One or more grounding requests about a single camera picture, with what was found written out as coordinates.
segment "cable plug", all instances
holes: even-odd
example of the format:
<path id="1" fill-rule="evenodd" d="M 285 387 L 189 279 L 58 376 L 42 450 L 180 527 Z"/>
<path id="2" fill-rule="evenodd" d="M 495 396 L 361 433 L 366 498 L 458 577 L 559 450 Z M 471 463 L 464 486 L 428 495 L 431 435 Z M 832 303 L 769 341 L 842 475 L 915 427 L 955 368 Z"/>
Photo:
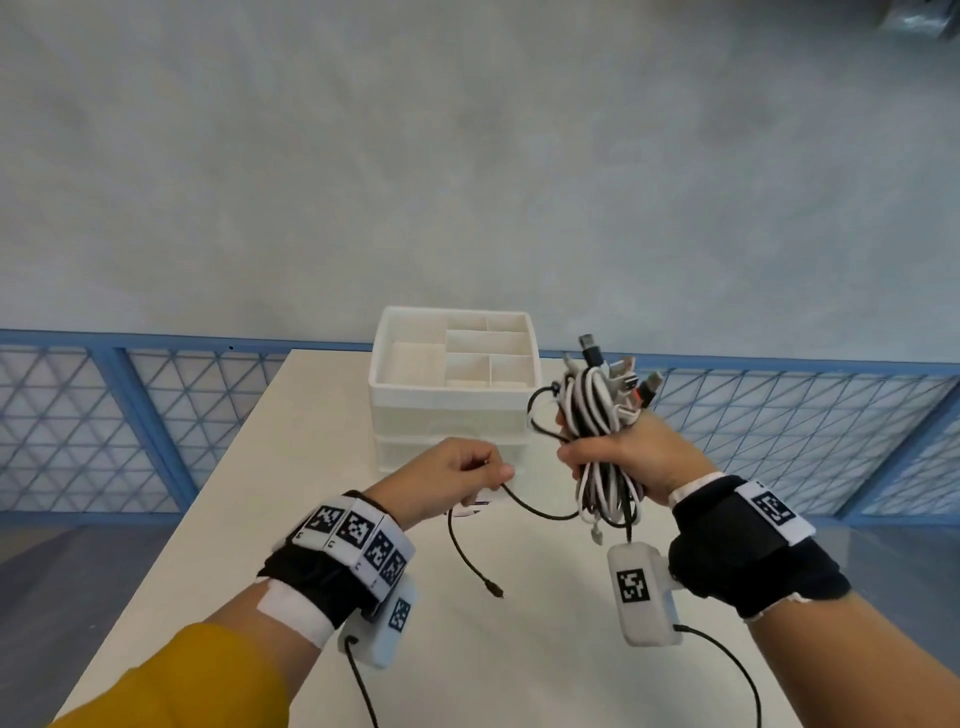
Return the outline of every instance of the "cable plug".
<path id="1" fill-rule="evenodd" d="M 490 579 L 483 580 L 484 586 L 487 587 L 487 591 L 490 592 L 493 596 L 498 599 L 503 598 L 503 590 L 500 589 L 496 584 L 494 584 Z"/>

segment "white wall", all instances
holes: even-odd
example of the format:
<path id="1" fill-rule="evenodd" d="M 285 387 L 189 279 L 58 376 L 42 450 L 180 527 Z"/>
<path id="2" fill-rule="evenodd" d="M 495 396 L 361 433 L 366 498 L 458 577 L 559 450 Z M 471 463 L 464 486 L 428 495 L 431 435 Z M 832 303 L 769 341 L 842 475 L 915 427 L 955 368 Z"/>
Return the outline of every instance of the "white wall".
<path id="1" fill-rule="evenodd" d="M 873 0 L 0 5 L 0 328 L 960 359 L 960 44 Z"/>

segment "white cable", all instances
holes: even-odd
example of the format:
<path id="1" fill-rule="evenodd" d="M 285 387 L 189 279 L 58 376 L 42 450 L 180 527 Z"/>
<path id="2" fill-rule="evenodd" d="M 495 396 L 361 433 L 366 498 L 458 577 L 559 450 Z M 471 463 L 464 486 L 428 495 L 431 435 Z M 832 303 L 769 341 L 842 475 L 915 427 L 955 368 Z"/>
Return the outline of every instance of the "white cable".
<path id="1" fill-rule="evenodd" d="M 613 402 L 606 376 L 599 367 L 565 376 L 557 393 L 557 404 L 564 413 L 566 427 L 574 438 L 600 437 L 619 432 L 632 425 L 638 412 Z M 639 503 L 643 491 L 619 466 L 587 463 L 577 481 L 575 498 L 580 518 L 587 523 L 601 519 L 621 523 L 629 513 L 630 503 L 623 503 L 618 482 L 623 482 L 629 498 L 636 504 L 633 523 L 640 520 Z"/>

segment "white table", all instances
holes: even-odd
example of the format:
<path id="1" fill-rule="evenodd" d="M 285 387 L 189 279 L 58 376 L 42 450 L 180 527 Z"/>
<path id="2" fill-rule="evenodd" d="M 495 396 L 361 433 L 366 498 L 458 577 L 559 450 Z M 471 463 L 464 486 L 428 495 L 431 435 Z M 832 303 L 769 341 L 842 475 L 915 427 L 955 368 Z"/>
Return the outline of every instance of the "white table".
<path id="1" fill-rule="evenodd" d="M 184 625 L 251 583 L 271 544 L 325 497 L 377 479 L 367 399 L 370 355 L 292 352 L 157 558 L 77 687 L 69 710 L 107 689 Z M 562 364 L 547 360 L 544 377 Z M 516 487 L 550 512 L 573 481 L 538 438 Z M 631 648 L 620 636 L 606 548 L 579 521 L 546 522 L 508 500 L 454 522 L 468 556 L 503 587 L 493 598 L 460 561 L 443 519 L 411 534 L 420 588 L 393 666 L 365 669 L 385 728 L 754 724 L 750 689 L 716 647 Z M 647 504 L 638 537 L 665 553 L 669 513 Z M 607 534 L 612 542 L 612 533 Z M 733 610 L 677 594 L 681 619 L 727 645 L 752 673 L 766 726 L 799 726 Z M 329 648 L 291 725 L 369 728 L 347 660 Z"/>

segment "white storage organizer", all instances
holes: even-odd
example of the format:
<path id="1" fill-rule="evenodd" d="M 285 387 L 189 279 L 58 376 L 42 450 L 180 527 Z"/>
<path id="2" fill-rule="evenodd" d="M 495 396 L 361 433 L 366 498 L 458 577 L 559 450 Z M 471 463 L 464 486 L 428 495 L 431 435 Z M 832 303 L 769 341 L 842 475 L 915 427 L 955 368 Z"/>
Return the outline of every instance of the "white storage organizer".
<path id="1" fill-rule="evenodd" d="M 527 314 L 387 306 L 370 367 L 380 470 L 390 473 L 451 436 L 490 440 L 518 465 L 527 401 L 538 387 Z"/>

